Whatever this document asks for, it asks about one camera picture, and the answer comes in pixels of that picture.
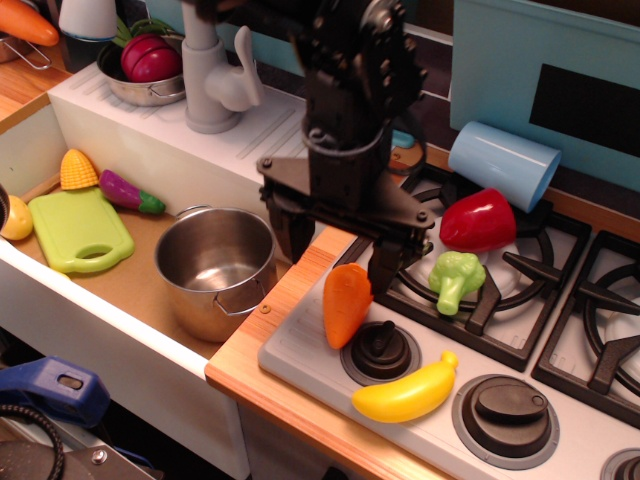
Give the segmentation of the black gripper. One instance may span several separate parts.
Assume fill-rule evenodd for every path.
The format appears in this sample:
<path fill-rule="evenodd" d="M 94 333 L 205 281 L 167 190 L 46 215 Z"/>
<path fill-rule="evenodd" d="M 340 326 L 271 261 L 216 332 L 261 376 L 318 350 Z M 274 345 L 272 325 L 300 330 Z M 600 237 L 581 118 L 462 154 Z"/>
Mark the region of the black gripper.
<path fill-rule="evenodd" d="M 297 263 L 317 222 L 373 240 L 367 275 L 373 295 L 387 291 L 398 272 L 428 252 L 427 209 L 394 182 L 388 167 L 392 128 L 351 148 L 319 128 L 303 131 L 307 156 L 263 157 L 261 200 L 283 254 Z"/>

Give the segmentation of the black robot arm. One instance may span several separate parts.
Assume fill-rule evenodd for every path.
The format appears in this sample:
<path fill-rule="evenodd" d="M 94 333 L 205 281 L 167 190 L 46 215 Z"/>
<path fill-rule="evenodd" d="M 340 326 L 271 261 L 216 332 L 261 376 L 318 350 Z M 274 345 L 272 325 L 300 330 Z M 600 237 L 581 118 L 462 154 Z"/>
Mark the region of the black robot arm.
<path fill-rule="evenodd" d="M 250 1 L 263 24 L 287 32 L 305 79 L 306 158 L 262 158 L 261 198 L 283 253 L 298 260 L 317 223 L 369 238 L 374 294 L 430 248 L 427 209 L 400 189 L 389 166 L 393 124 L 425 72 L 398 1 Z"/>

